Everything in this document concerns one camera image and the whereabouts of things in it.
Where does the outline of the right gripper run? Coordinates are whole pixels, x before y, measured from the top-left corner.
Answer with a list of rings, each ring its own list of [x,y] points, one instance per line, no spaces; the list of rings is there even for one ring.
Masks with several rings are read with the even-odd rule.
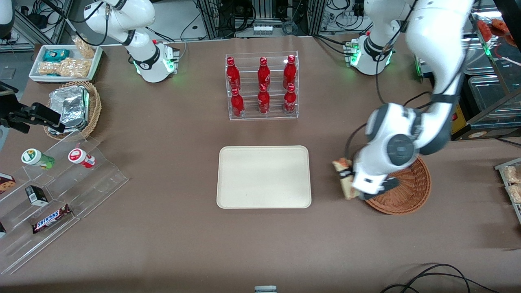
[[[30,130],[30,126],[27,123],[31,124],[33,121],[34,111],[34,105],[2,104],[0,106],[1,125],[27,134]]]

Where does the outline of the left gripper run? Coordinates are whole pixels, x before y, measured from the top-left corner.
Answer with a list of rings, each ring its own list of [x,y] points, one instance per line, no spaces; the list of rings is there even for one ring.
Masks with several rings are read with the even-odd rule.
[[[346,168],[340,170],[340,180],[353,179],[352,186],[355,189],[370,195],[379,193],[380,186],[385,178],[386,174],[381,171],[374,171],[362,162],[355,162],[354,169]]]

